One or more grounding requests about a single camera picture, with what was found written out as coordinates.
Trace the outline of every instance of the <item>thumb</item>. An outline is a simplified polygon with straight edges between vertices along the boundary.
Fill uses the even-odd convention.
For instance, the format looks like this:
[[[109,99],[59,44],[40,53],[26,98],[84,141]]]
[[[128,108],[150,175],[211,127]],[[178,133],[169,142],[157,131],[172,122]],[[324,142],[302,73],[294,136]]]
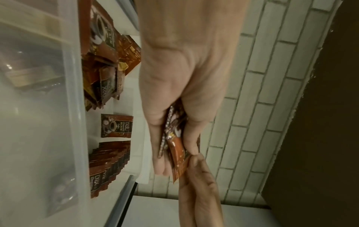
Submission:
[[[194,121],[188,119],[183,132],[183,145],[192,155],[197,155],[199,150],[197,140],[208,121]]]
[[[189,182],[196,191],[196,195],[202,198],[208,198],[211,191],[202,172],[198,156],[191,156],[187,169],[187,175]]]

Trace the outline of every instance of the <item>row of coffee sachets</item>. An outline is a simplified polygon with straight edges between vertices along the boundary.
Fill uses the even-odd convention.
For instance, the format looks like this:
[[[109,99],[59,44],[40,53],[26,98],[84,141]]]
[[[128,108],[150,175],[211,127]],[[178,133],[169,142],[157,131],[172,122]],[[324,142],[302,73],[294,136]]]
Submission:
[[[141,48],[113,26],[96,0],[78,0],[83,89],[86,110],[119,99],[125,76],[141,62]]]
[[[89,155],[91,198],[116,180],[130,160],[131,141],[101,142]]]

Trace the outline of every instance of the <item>hand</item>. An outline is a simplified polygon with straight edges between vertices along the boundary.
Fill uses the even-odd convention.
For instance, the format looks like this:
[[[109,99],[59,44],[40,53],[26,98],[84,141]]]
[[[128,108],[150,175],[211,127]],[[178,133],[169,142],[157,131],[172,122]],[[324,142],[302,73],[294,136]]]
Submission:
[[[224,226],[217,183],[202,154],[191,157],[179,179],[178,203],[181,226]]]
[[[156,174],[170,175],[168,156],[158,158],[168,107],[182,99],[189,117],[185,148],[219,108],[228,83],[249,0],[136,1],[142,43],[139,86]]]

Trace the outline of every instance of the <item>dark brown panel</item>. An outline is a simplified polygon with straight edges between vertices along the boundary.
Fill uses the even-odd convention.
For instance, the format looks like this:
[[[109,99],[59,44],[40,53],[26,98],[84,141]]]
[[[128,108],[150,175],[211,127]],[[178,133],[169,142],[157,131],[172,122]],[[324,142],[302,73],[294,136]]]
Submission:
[[[263,190],[283,227],[356,226],[359,1],[345,0]]]

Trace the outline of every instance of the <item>tile wall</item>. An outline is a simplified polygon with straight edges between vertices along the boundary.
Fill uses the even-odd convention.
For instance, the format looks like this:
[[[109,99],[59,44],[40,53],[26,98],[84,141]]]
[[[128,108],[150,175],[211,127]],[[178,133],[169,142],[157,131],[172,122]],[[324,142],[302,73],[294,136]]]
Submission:
[[[227,94],[201,135],[222,203],[264,207],[259,194],[309,80],[339,0],[252,0]],[[154,176],[138,194],[178,198]]]

